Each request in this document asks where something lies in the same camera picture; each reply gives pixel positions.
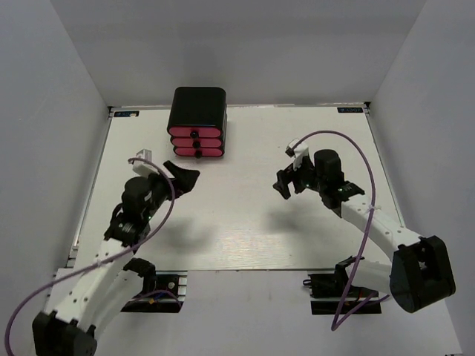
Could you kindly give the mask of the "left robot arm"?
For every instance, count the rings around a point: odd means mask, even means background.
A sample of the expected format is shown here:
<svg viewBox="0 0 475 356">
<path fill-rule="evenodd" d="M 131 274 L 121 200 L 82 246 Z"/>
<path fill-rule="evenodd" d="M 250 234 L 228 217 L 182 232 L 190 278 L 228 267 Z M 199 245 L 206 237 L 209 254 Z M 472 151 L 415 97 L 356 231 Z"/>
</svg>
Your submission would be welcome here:
<svg viewBox="0 0 475 356">
<path fill-rule="evenodd" d="M 150 221 L 160 206 L 190 192 L 200 173 L 170 161 L 129 161 L 136 175 L 125 183 L 94 261 L 74 272 L 76 284 L 52 311 L 33 320 L 37 355 L 94 355 L 99 335 L 128 303 L 157 293 L 154 264 L 135 254 L 158 232 Z"/>
</svg>

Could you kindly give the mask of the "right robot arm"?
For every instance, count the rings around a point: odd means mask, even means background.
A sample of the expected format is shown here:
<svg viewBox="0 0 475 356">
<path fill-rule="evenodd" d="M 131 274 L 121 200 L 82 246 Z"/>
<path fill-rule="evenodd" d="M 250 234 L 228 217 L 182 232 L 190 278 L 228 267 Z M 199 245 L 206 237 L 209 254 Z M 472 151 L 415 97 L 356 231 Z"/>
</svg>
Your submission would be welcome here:
<svg viewBox="0 0 475 356">
<path fill-rule="evenodd" d="M 348 257 L 335 265 L 331 280 L 316 285 L 316 297 L 340 292 L 354 297 L 357 291 L 377 291 L 393 297 L 406 312 L 414 313 L 450 297 L 455 279 L 445 243 L 437 236 L 423 237 L 400 226 L 371 204 L 364 190 L 344 177 L 336 151 L 309 154 L 305 147 L 287 148 L 292 163 L 277 172 L 273 185 L 284 199 L 293 186 L 319 194 L 326 208 L 366 233 L 389 258 L 388 264 Z"/>
</svg>

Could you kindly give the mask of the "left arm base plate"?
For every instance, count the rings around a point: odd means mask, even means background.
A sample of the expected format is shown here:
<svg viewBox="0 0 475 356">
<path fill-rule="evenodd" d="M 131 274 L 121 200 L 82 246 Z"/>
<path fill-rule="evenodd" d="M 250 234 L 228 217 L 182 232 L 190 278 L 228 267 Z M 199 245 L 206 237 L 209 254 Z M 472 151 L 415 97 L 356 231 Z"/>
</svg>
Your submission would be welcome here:
<svg viewBox="0 0 475 356">
<path fill-rule="evenodd" d="M 176 314 L 186 298 L 187 271 L 156 271 L 144 283 L 142 291 L 125 304 L 121 312 Z"/>
</svg>

